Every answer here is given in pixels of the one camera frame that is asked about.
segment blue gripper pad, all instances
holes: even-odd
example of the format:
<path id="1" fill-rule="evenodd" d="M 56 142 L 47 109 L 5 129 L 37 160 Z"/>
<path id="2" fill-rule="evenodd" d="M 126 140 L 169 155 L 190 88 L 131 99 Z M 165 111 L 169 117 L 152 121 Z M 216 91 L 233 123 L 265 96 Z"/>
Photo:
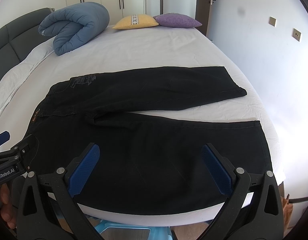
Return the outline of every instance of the blue gripper pad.
<path id="1" fill-rule="evenodd" d="M 5 131 L 0 134 L 0 146 L 3 145 L 5 142 L 9 141 L 10 139 L 10 134 Z"/>
<path id="2" fill-rule="evenodd" d="M 202 147 L 202 158 L 222 195 L 232 194 L 232 180 L 208 145 Z"/>
<path id="3" fill-rule="evenodd" d="M 87 179 L 98 162 L 99 157 L 99 147 L 94 144 L 68 180 L 68 192 L 71 197 L 81 193 Z"/>

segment human hand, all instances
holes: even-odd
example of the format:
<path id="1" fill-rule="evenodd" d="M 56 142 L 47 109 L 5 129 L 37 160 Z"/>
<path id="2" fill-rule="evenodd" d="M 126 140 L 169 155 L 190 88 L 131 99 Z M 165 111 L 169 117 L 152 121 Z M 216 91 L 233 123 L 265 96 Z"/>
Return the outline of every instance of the human hand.
<path id="1" fill-rule="evenodd" d="M 2 184 L 0 188 L 0 200 L 3 203 L 3 206 L 0 210 L 0 215 L 4 221 L 7 222 L 7 225 L 14 229 L 16 227 L 16 211 L 12 207 L 12 199 L 10 197 L 10 191 L 7 187 L 7 184 Z"/>

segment yellow pillow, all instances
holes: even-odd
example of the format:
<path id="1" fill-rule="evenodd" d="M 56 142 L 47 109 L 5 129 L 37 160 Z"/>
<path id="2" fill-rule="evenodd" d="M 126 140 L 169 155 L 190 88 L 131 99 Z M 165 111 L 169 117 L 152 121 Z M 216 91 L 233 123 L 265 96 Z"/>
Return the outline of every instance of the yellow pillow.
<path id="1" fill-rule="evenodd" d="M 130 30 L 157 26 L 155 19 L 146 14 L 135 14 L 121 19 L 113 27 L 115 30 Z"/>

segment metal screw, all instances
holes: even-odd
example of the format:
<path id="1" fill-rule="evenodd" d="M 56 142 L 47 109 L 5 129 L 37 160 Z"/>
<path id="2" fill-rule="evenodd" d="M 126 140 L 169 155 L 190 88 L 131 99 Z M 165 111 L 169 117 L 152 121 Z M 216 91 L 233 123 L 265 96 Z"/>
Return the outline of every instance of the metal screw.
<path id="1" fill-rule="evenodd" d="M 272 171 L 267 171 L 267 176 L 269 176 L 269 177 L 273 177 L 273 172 Z"/>
<path id="2" fill-rule="evenodd" d="M 34 177 L 34 175 L 35 175 L 35 173 L 33 171 L 28 173 L 28 177 L 30 177 L 30 178 Z"/>
<path id="3" fill-rule="evenodd" d="M 63 174 L 65 172 L 65 169 L 63 167 L 58 168 L 56 171 L 58 174 Z"/>
<path id="4" fill-rule="evenodd" d="M 236 172 L 238 174 L 243 174 L 244 173 L 244 169 L 243 168 L 236 168 Z"/>

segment brown door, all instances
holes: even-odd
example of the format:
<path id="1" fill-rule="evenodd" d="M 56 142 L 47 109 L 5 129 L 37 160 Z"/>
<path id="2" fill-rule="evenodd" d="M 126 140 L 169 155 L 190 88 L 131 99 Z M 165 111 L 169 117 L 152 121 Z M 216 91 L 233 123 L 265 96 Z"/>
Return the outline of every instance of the brown door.
<path id="1" fill-rule="evenodd" d="M 197 29 L 205 36 L 208 31 L 208 23 L 211 18 L 210 16 L 213 2 L 214 0 L 196 0 L 195 19 L 202 24 L 202 26 L 197 27 Z"/>

